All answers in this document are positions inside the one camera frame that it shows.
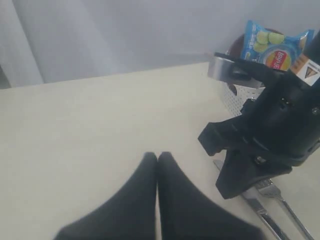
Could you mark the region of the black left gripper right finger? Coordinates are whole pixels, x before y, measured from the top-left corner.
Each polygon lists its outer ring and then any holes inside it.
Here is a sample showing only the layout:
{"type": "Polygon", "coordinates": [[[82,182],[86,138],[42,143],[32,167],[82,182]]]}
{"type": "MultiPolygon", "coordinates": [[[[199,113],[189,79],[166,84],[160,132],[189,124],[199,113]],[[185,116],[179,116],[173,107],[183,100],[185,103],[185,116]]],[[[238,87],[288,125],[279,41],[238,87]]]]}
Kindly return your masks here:
{"type": "Polygon", "coordinates": [[[170,152],[157,163],[158,202],[164,240],[260,240],[262,231],[206,197],[170,152]]]}

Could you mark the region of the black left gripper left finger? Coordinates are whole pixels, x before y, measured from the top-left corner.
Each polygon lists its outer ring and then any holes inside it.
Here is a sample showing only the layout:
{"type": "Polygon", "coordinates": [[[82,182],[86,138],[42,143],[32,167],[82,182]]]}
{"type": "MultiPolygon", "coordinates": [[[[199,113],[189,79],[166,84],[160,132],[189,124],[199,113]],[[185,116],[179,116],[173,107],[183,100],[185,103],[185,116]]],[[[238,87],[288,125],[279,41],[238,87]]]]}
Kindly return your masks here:
{"type": "Polygon", "coordinates": [[[157,156],[146,152],[129,180],[100,207],[66,225],[57,240],[154,240],[157,156]]]}

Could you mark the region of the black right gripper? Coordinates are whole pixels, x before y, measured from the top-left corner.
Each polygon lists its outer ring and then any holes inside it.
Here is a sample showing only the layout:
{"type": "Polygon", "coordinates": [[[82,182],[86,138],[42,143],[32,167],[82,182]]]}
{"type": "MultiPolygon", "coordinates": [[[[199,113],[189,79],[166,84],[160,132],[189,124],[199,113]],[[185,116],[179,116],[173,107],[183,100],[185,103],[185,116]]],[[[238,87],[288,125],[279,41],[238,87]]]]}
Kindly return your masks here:
{"type": "Polygon", "coordinates": [[[209,156],[227,150],[215,183],[224,199],[289,174],[320,147],[320,81],[308,85],[287,72],[240,116],[209,122],[198,140],[209,156]]]}

